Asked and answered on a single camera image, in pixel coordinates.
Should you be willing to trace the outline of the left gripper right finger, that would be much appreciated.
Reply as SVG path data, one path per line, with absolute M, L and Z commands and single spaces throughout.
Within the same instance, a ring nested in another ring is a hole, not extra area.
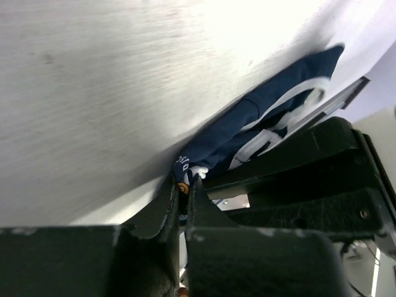
M 318 231 L 230 220 L 197 179 L 186 225 L 190 296 L 350 296 L 339 253 Z

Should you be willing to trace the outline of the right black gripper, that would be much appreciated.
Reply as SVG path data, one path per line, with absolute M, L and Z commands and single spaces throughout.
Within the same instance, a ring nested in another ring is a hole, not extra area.
M 240 225 L 371 239 L 395 255 L 395 183 L 370 135 L 346 119 L 306 129 L 204 186 L 214 200 L 248 196 L 249 210 L 228 212 Z

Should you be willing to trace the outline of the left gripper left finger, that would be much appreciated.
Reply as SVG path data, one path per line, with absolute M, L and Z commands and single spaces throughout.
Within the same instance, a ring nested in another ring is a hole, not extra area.
M 2 296 L 173 296 L 179 285 L 179 190 L 119 225 L 1 229 Z

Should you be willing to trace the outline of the navy blue underwear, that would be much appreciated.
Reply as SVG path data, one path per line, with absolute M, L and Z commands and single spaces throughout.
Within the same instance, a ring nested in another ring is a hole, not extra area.
M 173 167 L 179 187 L 179 220 L 187 219 L 188 195 L 197 178 L 211 179 L 274 148 L 327 91 L 343 44 L 307 55 L 243 96 L 195 135 Z

